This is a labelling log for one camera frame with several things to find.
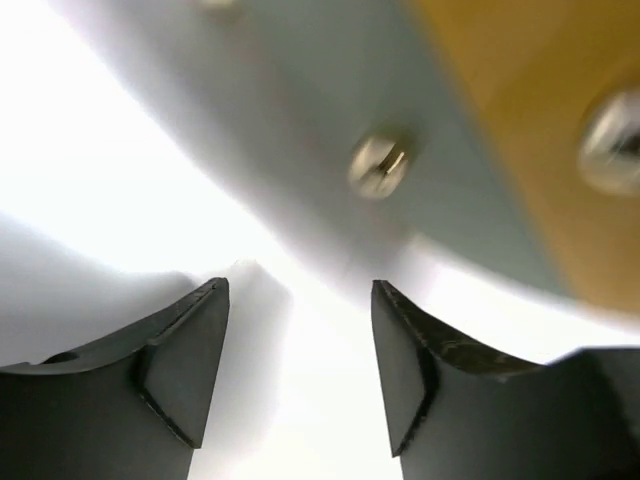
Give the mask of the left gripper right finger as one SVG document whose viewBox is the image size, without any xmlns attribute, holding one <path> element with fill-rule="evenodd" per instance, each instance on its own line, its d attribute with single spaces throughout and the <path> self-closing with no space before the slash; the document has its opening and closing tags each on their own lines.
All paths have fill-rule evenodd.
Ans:
<svg viewBox="0 0 640 480">
<path fill-rule="evenodd" d="M 637 349 L 532 363 L 453 328 L 385 280 L 372 285 L 371 322 L 404 478 L 638 477 Z"/>
</svg>

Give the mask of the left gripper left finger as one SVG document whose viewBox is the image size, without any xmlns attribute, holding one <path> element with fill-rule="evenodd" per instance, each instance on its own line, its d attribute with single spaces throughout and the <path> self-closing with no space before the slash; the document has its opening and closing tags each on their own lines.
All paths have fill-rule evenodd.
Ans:
<svg viewBox="0 0 640 480">
<path fill-rule="evenodd" d="M 229 283 L 214 278 L 101 339 L 3 367 L 2 477 L 187 478 L 229 310 Z"/>
</svg>

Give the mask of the grey green organizer drawer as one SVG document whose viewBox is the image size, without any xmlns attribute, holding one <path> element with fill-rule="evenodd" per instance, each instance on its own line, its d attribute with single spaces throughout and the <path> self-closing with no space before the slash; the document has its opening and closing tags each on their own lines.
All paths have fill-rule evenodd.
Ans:
<svg viewBox="0 0 640 480">
<path fill-rule="evenodd" d="M 418 297 L 454 276 L 567 294 L 398 1 L 63 1 L 196 164 L 297 251 Z"/>
</svg>

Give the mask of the yellow organizer drawer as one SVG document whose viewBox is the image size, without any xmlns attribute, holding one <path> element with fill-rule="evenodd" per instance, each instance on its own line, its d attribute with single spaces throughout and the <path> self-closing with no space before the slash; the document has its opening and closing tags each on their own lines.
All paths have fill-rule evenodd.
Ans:
<svg viewBox="0 0 640 480">
<path fill-rule="evenodd" d="M 639 310 L 639 5 L 414 1 L 572 296 Z"/>
</svg>

